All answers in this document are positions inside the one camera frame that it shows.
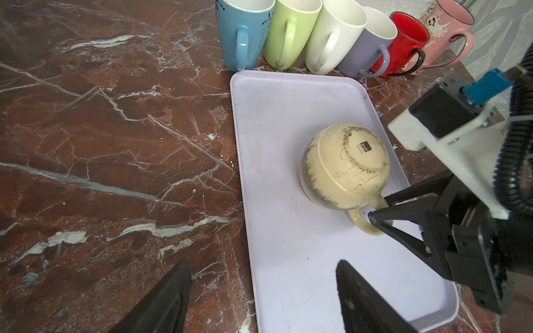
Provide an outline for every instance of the black mug handle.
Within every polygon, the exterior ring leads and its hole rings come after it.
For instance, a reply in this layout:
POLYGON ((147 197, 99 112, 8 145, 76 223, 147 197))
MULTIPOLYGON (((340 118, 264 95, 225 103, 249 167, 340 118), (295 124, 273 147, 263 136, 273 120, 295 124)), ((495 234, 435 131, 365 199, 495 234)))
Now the black mug handle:
POLYGON ((424 60, 426 60, 426 54, 424 53, 424 51, 420 50, 419 48, 416 48, 411 51, 411 54, 414 55, 415 53, 418 53, 418 61, 411 69, 405 72, 401 72, 401 73, 390 73, 389 76, 404 76, 404 75, 409 75, 411 73, 416 72, 416 70, 420 68, 420 66, 422 66, 422 64, 424 63, 424 60))

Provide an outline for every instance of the blue connector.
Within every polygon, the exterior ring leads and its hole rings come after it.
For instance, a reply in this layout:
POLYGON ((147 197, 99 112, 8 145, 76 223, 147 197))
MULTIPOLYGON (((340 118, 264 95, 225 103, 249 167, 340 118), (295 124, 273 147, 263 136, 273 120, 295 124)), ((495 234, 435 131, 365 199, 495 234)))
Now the blue connector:
POLYGON ((497 94, 511 87, 514 81, 523 74, 519 67, 513 67, 503 73, 499 69, 491 69, 479 81, 463 88, 463 94, 476 105, 482 105, 497 94))

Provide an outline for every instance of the tray rim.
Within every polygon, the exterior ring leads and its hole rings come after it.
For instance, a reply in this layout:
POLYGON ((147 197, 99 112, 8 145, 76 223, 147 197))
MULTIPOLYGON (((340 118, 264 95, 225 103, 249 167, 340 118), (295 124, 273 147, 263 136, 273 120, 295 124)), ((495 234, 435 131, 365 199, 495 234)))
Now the tray rim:
MULTIPOLYGON (((309 81, 313 81, 313 80, 338 80, 338 81, 343 80, 343 81, 346 81, 347 84, 353 86, 357 90, 362 89, 365 92, 366 98, 368 98, 368 101, 370 102, 369 104, 371 105, 373 111, 376 112, 376 109, 374 108, 374 104, 372 103, 366 88, 363 85, 361 85, 357 80, 355 80, 353 78, 350 78, 350 77, 330 76, 330 75, 313 75, 313 74, 301 74, 301 73, 287 73, 287 72, 279 72, 279 71, 261 71, 261 70, 243 70, 243 71, 236 72, 235 74, 233 74, 231 76, 231 79, 230 79, 230 95, 231 95, 231 110, 232 110, 232 115, 233 115, 233 129, 235 130, 235 142, 236 142, 236 146, 237 146, 237 160, 238 160, 238 165, 239 165, 239 178, 240 178, 241 192, 244 189, 244 182, 243 182, 243 177, 241 175, 241 170, 242 170, 241 158, 239 158, 241 156, 241 153, 240 153, 239 138, 238 138, 238 132, 237 132, 237 118, 236 118, 236 115, 235 115, 235 108, 234 108, 235 101, 234 101, 234 98, 233 98, 233 87, 234 87, 234 84, 235 84, 236 81, 241 80, 241 79, 246 79, 250 75, 254 75, 254 76, 256 76, 256 75, 259 75, 259 76, 265 75, 266 77, 269 77, 269 76, 272 76, 272 77, 280 76, 281 79, 283 79, 283 80, 285 80, 285 77, 295 76, 295 77, 300 77, 301 79, 305 79, 305 81, 308 81, 308 82, 309 81)), ((391 142, 389 140, 389 135, 386 132, 385 126, 383 126, 383 123, 381 123, 381 120, 379 119, 379 117, 378 117, 378 120, 379 120, 379 123, 381 124, 381 126, 383 127, 383 130, 385 131, 385 134, 386 134, 386 142, 385 143, 386 144, 388 143, 389 146, 392 147, 392 144, 391 144, 391 142)), ((405 181, 407 182, 407 184, 410 185, 410 183, 409 183, 409 181, 408 181, 408 179, 407 179, 407 177, 405 175, 405 172, 403 173, 403 177, 404 177, 405 181)), ((246 213, 247 206, 245 204, 244 195, 243 195, 243 210, 244 210, 245 228, 247 230, 248 229, 248 220, 246 219, 246 215, 248 215, 248 214, 246 213)), ((256 302, 256 300, 259 299, 259 297, 257 295, 257 287, 256 287, 257 282, 256 282, 256 277, 255 277, 255 271, 253 269, 253 267, 254 267, 253 255, 252 255, 252 248, 251 248, 251 246, 249 246, 251 244, 251 242, 250 242, 250 236, 249 236, 248 232, 246 232, 246 240, 248 242, 248 259, 250 261, 250 274, 252 276, 252 289, 253 289, 253 294, 254 294, 254 306, 256 308, 255 309, 255 318, 256 318, 256 321, 257 321, 257 330, 258 330, 259 333, 262 333, 261 318, 260 318, 259 311, 257 310, 258 302, 256 302)), ((427 331, 430 331, 430 330, 435 329, 437 327, 446 325, 446 324, 454 321, 457 318, 457 315, 459 314, 459 306, 460 306, 461 300, 460 300, 460 297, 459 297, 459 291, 458 291, 457 284, 454 281, 450 281, 450 282, 454 285, 453 290, 454 290, 454 296, 455 297, 453 297, 453 299, 455 300, 455 306, 454 306, 453 314, 451 316, 447 317, 446 319, 441 320, 440 322, 437 322, 435 324, 432 324, 432 325, 424 327, 423 329, 419 330, 420 332, 427 332, 427 331)), ((419 321, 419 320, 423 320, 424 318, 427 318, 428 316, 430 316, 432 314, 428 314, 428 315, 422 316, 420 318, 417 318, 415 320, 411 320, 411 321, 409 321, 409 324, 413 325, 413 322, 416 322, 416 321, 419 321)))

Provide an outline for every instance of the brown marble surface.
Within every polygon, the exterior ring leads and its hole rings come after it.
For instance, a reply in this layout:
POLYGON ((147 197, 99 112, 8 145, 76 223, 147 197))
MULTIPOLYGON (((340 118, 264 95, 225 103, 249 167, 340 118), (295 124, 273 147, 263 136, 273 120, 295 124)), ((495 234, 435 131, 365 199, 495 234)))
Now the brown marble surface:
MULTIPOLYGON (((185 331, 255 332, 214 1, 10 0, 0 19, 0 331, 105 332, 188 259, 185 331)), ((452 72, 359 81, 387 124, 452 72)), ((443 170, 396 153, 411 184, 443 170)), ((499 331, 461 295, 435 332, 499 331)))

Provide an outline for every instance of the yellow mug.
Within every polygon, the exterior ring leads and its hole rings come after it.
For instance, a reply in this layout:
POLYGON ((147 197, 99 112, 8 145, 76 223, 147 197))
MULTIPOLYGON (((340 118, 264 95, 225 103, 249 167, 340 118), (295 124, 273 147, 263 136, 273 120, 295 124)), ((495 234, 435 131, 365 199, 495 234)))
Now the yellow mug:
POLYGON ((276 0, 265 42, 265 59, 277 69, 293 65, 313 31, 322 0, 276 0))
POLYGON ((355 124, 336 124, 307 146, 300 183, 315 204, 347 210, 359 229, 381 235, 383 232, 365 220, 360 208, 368 204, 376 209, 388 207, 381 191, 389 174, 389 155, 376 134, 355 124))

